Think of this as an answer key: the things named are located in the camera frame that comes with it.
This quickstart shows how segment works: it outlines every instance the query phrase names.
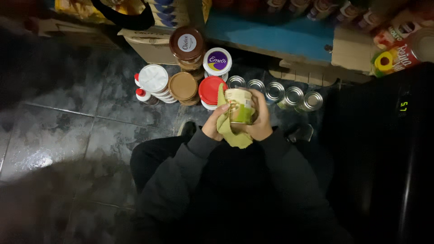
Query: dark brown lid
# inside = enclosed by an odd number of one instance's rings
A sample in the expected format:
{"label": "dark brown lid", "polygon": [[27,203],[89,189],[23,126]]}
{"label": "dark brown lid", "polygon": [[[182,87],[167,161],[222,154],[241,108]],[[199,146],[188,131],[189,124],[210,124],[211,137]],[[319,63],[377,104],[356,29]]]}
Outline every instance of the dark brown lid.
{"label": "dark brown lid", "polygon": [[204,51],[204,39],[193,27],[183,26],[176,29],[169,40],[170,51],[181,60],[198,58]]}
{"label": "dark brown lid", "polygon": [[191,74],[179,72],[170,78],[169,91],[177,100],[188,100],[197,93],[197,82]]}

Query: rag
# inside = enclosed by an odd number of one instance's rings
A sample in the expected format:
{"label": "rag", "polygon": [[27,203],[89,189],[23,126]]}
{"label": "rag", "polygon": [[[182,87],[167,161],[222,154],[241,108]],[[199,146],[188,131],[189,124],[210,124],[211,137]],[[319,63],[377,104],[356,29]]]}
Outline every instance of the rag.
{"label": "rag", "polygon": [[[217,107],[226,104],[227,101],[224,98],[223,93],[223,84],[220,84],[218,88],[218,97],[217,97]],[[255,113],[255,109],[251,109],[251,114]],[[229,112],[226,111],[224,114],[220,115],[217,119],[217,131],[223,136],[223,138],[229,143],[231,147],[239,147],[240,149],[244,149],[252,144],[252,137],[245,133],[234,134],[230,129],[230,121],[229,121]]]}

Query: shelf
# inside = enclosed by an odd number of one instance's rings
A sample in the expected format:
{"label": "shelf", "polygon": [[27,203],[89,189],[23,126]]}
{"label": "shelf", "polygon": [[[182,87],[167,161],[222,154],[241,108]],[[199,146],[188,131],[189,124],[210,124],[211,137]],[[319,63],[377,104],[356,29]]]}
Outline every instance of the shelf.
{"label": "shelf", "polygon": [[333,30],[324,22],[311,21],[306,17],[292,20],[285,13],[247,18],[211,9],[205,35],[216,43],[256,53],[329,64],[332,55],[324,47],[333,46]]}

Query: hand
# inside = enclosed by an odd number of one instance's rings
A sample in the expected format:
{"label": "hand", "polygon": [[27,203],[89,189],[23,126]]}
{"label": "hand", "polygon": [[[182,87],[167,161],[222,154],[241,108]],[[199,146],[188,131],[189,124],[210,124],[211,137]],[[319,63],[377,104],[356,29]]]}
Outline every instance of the hand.
{"label": "hand", "polygon": [[229,104],[223,104],[222,106],[218,107],[214,112],[211,114],[211,116],[208,118],[205,125],[202,127],[202,132],[207,135],[207,137],[214,139],[216,141],[223,140],[223,136],[217,132],[217,119],[220,117],[220,115],[224,114],[229,108]]}
{"label": "hand", "polygon": [[273,133],[270,124],[270,113],[264,95],[255,89],[250,89],[252,93],[252,106],[256,109],[252,117],[252,125],[236,124],[234,127],[247,132],[253,139],[262,141]]}

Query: tiled floor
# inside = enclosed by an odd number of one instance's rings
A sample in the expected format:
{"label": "tiled floor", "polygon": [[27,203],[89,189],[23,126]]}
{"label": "tiled floor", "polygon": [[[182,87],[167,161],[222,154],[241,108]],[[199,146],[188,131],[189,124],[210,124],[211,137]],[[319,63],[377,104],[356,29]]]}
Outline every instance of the tiled floor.
{"label": "tiled floor", "polygon": [[[325,99],[330,89],[280,80],[237,60],[230,76],[265,84],[278,80],[285,87],[317,90]],[[89,238],[94,238],[92,243],[128,243],[135,202],[129,169],[133,148],[173,136],[185,120],[203,125],[211,114],[201,105],[150,107],[138,101],[133,77],[144,65],[136,55],[94,52],[78,64],[83,75],[73,85],[28,99],[13,112],[0,112],[0,183],[36,177],[37,185],[26,186],[48,193],[48,214],[63,223],[51,243],[84,243]],[[178,66],[165,67],[170,75],[179,72]],[[270,113],[272,124],[284,129],[297,122],[319,128],[322,116],[322,111],[301,115],[277,106],[270,107]],[[40,170],[49,165],[50,171]]]}

